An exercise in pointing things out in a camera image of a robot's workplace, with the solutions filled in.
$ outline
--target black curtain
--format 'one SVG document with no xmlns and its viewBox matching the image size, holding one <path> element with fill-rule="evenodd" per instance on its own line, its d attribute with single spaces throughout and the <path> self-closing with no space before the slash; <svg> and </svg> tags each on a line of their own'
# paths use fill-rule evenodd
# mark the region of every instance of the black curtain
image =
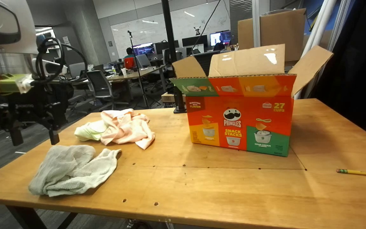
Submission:
<svg viewBox="0 0 366 229">
<path fill-rule="evenodd" d="M 356 0 L 314 95 L 366 129 L 366 0 Z"/>
</svg>

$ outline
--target pencil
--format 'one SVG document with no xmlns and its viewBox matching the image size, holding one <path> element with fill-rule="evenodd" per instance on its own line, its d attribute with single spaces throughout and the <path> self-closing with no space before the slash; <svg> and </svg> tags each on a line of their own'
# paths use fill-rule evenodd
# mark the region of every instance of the pencil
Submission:
<svg viewBox="0 0 366 229">
<path fill-rule="evenodd" d="M 337 169 L 337 173 L 366 175 L 366 170 L 356 170 L 356 169 Z"/>
</svg>

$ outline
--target gray cloth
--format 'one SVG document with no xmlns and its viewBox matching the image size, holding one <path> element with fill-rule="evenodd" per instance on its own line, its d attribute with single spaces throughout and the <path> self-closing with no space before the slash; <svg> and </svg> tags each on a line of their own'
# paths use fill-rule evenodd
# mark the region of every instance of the gray cloth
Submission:
<svg viewBox="0 0 366 229">
<path fill-rule="evenodd" d="M 92 160 L 95 147 L 89 145 L 54 145 L 30 183 L 30 190 L 50 197 L 84 193 L 115 171 L 120 151 L 105 148 Z"/>
</svg>

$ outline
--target crumpled towel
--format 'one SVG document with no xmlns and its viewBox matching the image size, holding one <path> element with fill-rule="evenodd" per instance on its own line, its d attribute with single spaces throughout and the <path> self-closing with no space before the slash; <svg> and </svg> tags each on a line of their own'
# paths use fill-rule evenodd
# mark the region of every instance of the crumpled towel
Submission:
<svg viewBox="0 0 366 229">
<path fill-rule="evenodd" d="M 120 151 L 105 148 L 92 160 L 95 147 L 89 145 L 54 145 L 28 188 L 50 197 L 84 193 L 115 171 Z"/>
<path fill-rule="evenodd" d="M 103 110 L 102 119 L 89 122 L 76 129 L 81 141 L 101 140 L 105 145 L 110 142 L 135 142 L 147 148 L 154 140 L 156 133 L 149 128 L 149 118 L 134 109 Z"/>
</svg>

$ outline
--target pink cloth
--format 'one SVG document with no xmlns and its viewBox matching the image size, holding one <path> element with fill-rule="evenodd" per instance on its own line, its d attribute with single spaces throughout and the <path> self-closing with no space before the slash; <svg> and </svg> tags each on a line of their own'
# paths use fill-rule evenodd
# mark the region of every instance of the pink cloth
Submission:
<svg viewBox="0 0 366 229">
<path fill-rule="evenodd" d="M 148 124 L 149 118 L 144 113 L 124 109 L 103 110 L 101 115 L 109 126 L 101 136 L 105 145 L 135 142 L 142 148 L 147 148 L 156 140 L 156 133 Z"/>
</svg>

